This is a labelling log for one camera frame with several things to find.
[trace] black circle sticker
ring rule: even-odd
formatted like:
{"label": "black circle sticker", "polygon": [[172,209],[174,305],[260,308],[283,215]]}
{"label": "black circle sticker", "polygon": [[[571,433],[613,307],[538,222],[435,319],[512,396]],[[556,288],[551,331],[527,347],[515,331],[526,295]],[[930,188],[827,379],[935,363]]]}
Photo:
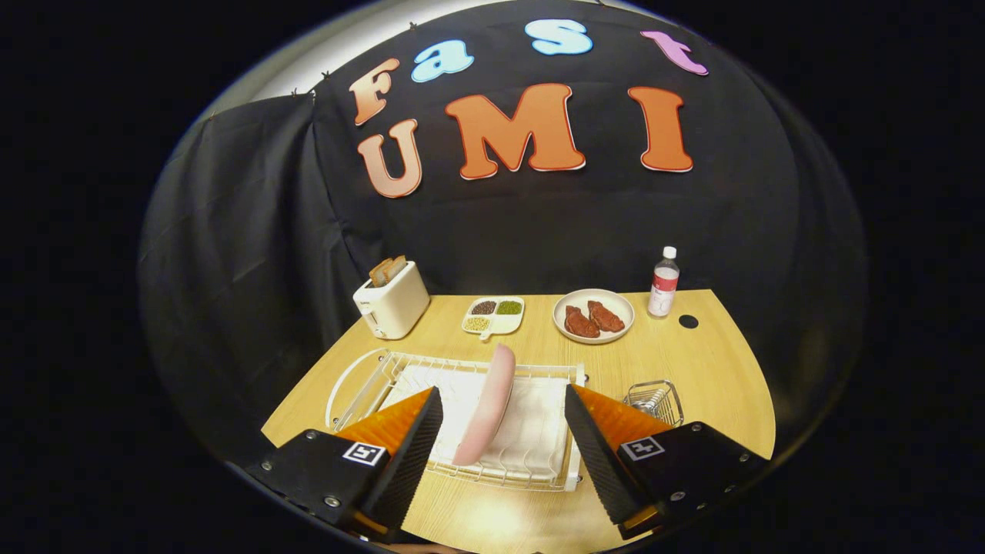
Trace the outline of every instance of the black circle sticker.
{"label": "black circle sticker", "polygon": [[678,321],[681,325],[687,327],[688,329],[694,329],[697,327],[697,317],[694,317],[693,315],[682,315]]}

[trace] steak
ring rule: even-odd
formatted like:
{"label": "steak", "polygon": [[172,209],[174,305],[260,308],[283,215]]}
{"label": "steak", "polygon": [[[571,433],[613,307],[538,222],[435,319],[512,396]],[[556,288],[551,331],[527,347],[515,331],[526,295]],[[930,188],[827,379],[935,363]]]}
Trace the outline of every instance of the steak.
{"label": "steak", "polygon": [[564,309],[567,312],[567,317],[564,318],[564,328],[567,329],[567,332],[585,338],[596,338],[601,334],[599,326],[585,317],[581,308],[565,306]]}
{"label": "steak", "polygon": [[588,301],[588,316],[603,331],[615,333],[625,329],[625,323],[619,319],[619,316],[609,312],[601,302]]}

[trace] water bottle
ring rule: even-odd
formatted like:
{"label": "water bottle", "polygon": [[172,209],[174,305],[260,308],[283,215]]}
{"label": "water bottle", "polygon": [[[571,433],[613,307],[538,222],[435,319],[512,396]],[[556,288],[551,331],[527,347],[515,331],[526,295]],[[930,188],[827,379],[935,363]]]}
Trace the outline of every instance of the water bottle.
{"label": "water bottle", "polygon": [[677,249],[664,246],[664,259],[653,268],[653,285],[650,287],[650,304],[646,307],[650,315],[666,317],[671,312],[674,292],[677,291],[681,269],[674,263]]}

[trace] white towel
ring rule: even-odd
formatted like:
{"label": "white towel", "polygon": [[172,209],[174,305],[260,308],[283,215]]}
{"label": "white towel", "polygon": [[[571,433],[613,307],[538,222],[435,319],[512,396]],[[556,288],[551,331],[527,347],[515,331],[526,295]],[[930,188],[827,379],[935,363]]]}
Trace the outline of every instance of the white towel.
{"label": "white towel", "polygon": [[[451,465],[459,441],[472,419],[486,382],[486,374],[468,369],[445,370],[407,366],[379,409],[437,386],[444,420],[434,441],[430,459]],[[567,421],[561,378],[517,377],[513,382],[502,423],[479,462],[464,469],[507,478],[554,480],[561,474]]]}

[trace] small wire basket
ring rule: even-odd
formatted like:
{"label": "small wire basket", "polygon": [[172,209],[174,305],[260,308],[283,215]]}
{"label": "small wire basket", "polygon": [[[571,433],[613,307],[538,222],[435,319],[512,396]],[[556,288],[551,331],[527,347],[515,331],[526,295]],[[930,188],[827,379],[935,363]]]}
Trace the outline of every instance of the small wire basket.
{"label": "small wire basket", "polygon": [[684,424],[681,398],[674,384],[667,380],[634,384],[623,398],[623,404],[632,406],[672,427]]}

